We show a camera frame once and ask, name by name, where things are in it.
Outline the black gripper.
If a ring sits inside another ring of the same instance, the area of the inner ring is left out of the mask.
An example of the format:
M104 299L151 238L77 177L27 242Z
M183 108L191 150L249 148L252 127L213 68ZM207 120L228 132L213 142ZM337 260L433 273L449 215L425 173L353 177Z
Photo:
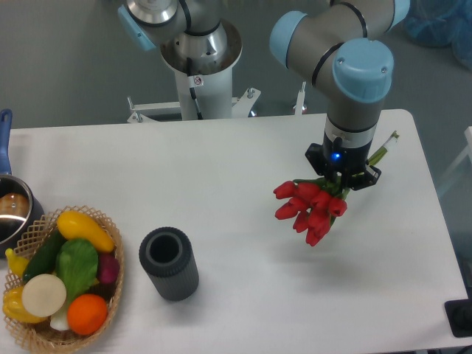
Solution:
M314 171L343 188L361 190L375 185L381 170L369 164L368 153L375 129L348 132L325 128L321 144L313 143L305 152Z

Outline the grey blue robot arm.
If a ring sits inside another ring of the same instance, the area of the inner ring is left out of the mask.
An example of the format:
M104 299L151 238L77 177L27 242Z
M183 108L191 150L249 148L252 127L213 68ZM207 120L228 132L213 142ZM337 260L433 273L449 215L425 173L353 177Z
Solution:
M408 1L332 1L315 17L290 11L271 31L271 54L329 100L323 142L305 155L342 189L371 187L381 174L368 153L394 59L379 38L409 8ZM118 16L138 46L159 49L174 71L183 119L235 115L232 69L242 42L219 1L127 1Z

